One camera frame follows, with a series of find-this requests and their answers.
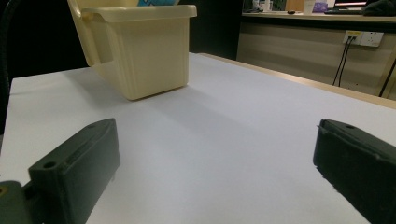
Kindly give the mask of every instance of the cup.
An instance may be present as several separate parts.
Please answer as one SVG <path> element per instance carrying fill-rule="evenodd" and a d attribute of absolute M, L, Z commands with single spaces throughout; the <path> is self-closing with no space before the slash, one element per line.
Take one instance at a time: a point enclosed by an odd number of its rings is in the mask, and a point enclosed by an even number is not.
<path fill-rule="evenodd" d="M 315 0 L 304 0 L 304 15 L 311 15 L 314 10 Z"/>

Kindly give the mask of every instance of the gripper screw hole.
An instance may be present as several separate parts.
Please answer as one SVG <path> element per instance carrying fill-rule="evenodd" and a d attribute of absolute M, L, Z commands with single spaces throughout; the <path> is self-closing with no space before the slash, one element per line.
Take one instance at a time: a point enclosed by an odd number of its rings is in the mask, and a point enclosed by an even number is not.
<path fill-rule="evenodd" d="M 54 167 L 55 165 L 56 165 L 55 161 L 49 161 L 46 164 L 44 164 L 44 168 L 49 169 L 49 168 Z"/>

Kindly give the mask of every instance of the electrical cord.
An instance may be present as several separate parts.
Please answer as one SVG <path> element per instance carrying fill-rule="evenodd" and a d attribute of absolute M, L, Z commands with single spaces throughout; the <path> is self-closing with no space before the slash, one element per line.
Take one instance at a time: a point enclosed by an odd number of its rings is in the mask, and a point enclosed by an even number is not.
<path fill-rule="evenodd" d="M 343 55 L 341 56 L 341 62 L 340 62 L 340 64 L 338 65 L 338 69 L 337 69 L 337 72 L 335 73 L 334 81 L 332 82 L 332 84 L 334 85 L 334 84 L 335 84 L 335 80 L 336 80 L 337 77 L 338 77 L 338 72 L 340 72 L 340 68 L 341 68 L 340 77 L 338 78 L 338 87 L 341 86 L 341 77 L 342 77 L 342 75 L 343 75 L 344 66 L 345 66 L 346 61 L 347 61 L 347 53 L 348 53 L 348 51 L 349 51 L 350 44 L 352 43 L 352 41 L 353 41 L 354 39 L 356 39 L 355 36 L 349 36 L 349 37 L 347 38 L 346 45 L 344 46 Z"/>

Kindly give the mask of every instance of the power outlet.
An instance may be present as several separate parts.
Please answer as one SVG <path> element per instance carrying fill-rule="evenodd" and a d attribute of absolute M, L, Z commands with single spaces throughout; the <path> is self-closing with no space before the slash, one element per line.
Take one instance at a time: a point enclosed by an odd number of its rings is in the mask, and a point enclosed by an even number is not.
<path fill-rule="evenodd" d="M 363 32 L 361 37 L 361 45 L 368 47 L 378 47 L 384 33 L 379 32 Z"/>
<path fill-rule="evenodd" d="M 343 43 L 345 44 L 348 41 L 348 38 L 351 38 L 351 37 L 354 36 L 355 39 L 352 40 L 352 42 L 350 42 L 350 44 L 351 45 L 359 45 L 361 43 L 362 35 L 363 35 L 362 31 L 350 31 L 350 30 L 347 30 L 346 31 L 346 35 L 344 36 Z"/>

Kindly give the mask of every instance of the wooden countertop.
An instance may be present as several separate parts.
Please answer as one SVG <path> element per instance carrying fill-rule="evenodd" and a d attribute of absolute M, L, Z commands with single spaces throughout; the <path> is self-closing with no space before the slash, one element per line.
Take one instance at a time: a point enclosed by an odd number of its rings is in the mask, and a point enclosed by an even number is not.
<path fill-rule="evenodd" d="M 396 23 L 396 17 L 365 17 L 362 15 L 326 15 L 324 13 L 313 13 L 312 15 L 304 15 L 303 13 L 296 13 L 294 15 L 289 15 L 286 11 L 242 13 L 242 16 L 277 18 L 277 19 L 313 20 L 313 21 L 368 21 L 368 22 Z"/>

